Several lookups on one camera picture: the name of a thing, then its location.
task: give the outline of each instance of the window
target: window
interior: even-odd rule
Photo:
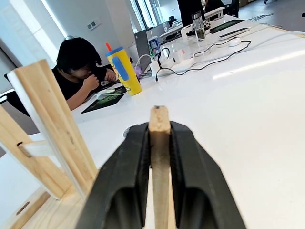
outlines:
[[[163,20],[154,0],[130,0],[142,30],[156,27]]]

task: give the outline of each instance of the white wall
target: white wall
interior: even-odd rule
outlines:
[[[46,59],[53,67],[64,37],[41,0],[1,0],[0,39],[22,65]]]
[[[181,14],[177,0],[159,0],[160,11],[165,21],[168,21],[170,16],[181,20]]]
[[[127,49],[134,41],[125,0],[112,1],[46,0],[68,35],[83,37],[92,43],[103,65],[108,64],[105,42],[109,42],[112,48],[123,45]],[[87,24],[97,17],[102,24],[92,31],[88,30]]]
[[[127,4],[129,0],[105,0],[110,17],[120,44],[128,51],[128,47],[135,41]]]

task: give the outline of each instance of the wooden joint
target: wooden joint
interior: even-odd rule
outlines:
[[[27,157],[53,156],[54,153],[47,141],[18,143],[18,148]]]

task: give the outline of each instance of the white mouse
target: white mouse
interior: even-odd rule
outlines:
[[[231,41],[229,41],[229,47],[235,47],[239,45],[242,41],[239,38],[235,38]]]

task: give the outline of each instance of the black shirt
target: black shirt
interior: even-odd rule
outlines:
[[[106,69],[105,68],[100,68],[98,74],[94,73],[96,77],[99,79],[100,83],[104,81],[105,75],[106,75]],[[80,80],[78,83],[71,82],[70,80],[66,79],[63,77],[57,70],[57,68],[53,68],[52,72],[55,76],[55,79],[61,88],[61,92],[63,93],[63,96],[65,97],[66,100],[70,99],[72,96],[74,96],[82,87],[83,80]],[[98,86],[96,89],[91,91],[88,96],[93,94],[94,92],[98,92],[101,89],[101,84]]]

